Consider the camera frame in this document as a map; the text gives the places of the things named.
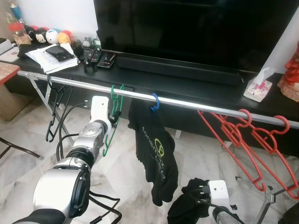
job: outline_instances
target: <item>soundbar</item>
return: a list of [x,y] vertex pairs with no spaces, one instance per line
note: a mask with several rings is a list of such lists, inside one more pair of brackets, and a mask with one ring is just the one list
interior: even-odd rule
[[156,57],[121,53],[117,56],[120,68],[196,79],[206,82],[238,85],[242,82],[240,71],[237,69],[168,60]]

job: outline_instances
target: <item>black wallet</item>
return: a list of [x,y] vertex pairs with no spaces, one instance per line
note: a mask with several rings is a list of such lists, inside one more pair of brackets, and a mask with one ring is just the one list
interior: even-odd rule
[[55,57],[59,62],[63,62],[67,59],[75,57],[60,45],[53,46],[51,48],[46,49],[45,51],[48,52],[53,57]]

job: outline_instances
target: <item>tissue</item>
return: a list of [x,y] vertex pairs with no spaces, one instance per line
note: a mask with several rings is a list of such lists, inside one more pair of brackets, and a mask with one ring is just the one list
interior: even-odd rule
[[261,102],[267,96],[272,86],[272,83],[266,79],[273,75],[275,71],[276,69],[274,68],[262,69],[257,77],[248,82],[243,96]]

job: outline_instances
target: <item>clothes rail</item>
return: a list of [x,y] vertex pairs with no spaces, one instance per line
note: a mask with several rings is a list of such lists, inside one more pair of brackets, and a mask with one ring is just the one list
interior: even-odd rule
[[[34,72],[18,71],[18,75],[29,78],[31,82],[33,82],[33,80],[39,80],[39,79],[47,80],[46,75],[34,73]],[[66,84],[66,85],[70,85],[70,86],[80,87],[83,89],[95,90],[95,91],[106,92],[106,93],[111,92],[111,88],[109,88],[109,87],[79,82],[79,81],[75,81],[75,80],[69,80],[69,79],[65,79],[65,78],[51,77],[51,81],[53,83]],[[125,90],[114,89],[114,93],[121,95],[121,96],[125,96],[125,97],[132,97],[132,98],[137,98],[137,99],[142,99],[142,100],[147,100],[147,101],[156,101],[156,98],[152,95],[147,95],[147,94],[142,94],[142,93],[137,93],[137,92],[130,92],[130,91],[125,91]],[[159,100],[160,100],[160,103],[163,103],[163,104],[184,107],[184,108],[189,108],[189,109],[194,109],[194,110],[200,110],[200,111],[205,111],[205,112],[214,112],[217,114],[248,119],[247,114],[240,112],[240,111],[228,110],[228,109],[224,109],[224,108],[196,104],[196,103],[191,103],[191,102],[186,102],[186,101],[181,101],[181,100],[176,100],[176,99],[170,99],[170,98],[164,98],[164,97],[159,97]],[[273,125],[285,126],[285,123],[282,120],[274,118],[274,117],[268,117],[268,116],[264,116],[264,115],[254,114],[254,113],[252,113],[251,115],[252,115],[252,120],[255,120],[255,121],[273,124]],[[290,124],[291,128],[299,129],[299,122],[289,121],[289,124]]]

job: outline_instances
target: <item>stack of papers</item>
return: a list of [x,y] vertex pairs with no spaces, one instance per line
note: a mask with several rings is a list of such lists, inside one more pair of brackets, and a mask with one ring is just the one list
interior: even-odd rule
[[[51,46],[29,51],[28,53],[25,54],[31,59],[33,59],[34,61],[36,61],[37,63],[39,63],[41,68],[46,74],[50,74],[56,71],[60,71],[62,69],[66,69],[78,65],[77,57],[73,59],[65,60],[63,62],[59,62],[55,57],[53,57],[52,55],[50,55],[48,52],[45,51],[46,49],[56,45],[57,44],[52,44]],[[71,49],[69,43],[62,43],[60,46],[66,49],[72,55],[74,55],[74,52]]]

